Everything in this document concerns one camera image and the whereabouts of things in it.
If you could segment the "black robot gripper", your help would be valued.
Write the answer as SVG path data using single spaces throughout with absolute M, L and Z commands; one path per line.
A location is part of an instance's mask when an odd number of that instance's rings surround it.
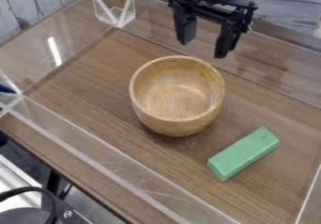
M 251 0 L 168 0 L 172 9 L 175 35 L 181 45 L 195 37 L 196 18 L 222 24 L 215 41 L 214 57 L 222 59 L 234 50 L 242 32 L 251 25 L 258 6 Z

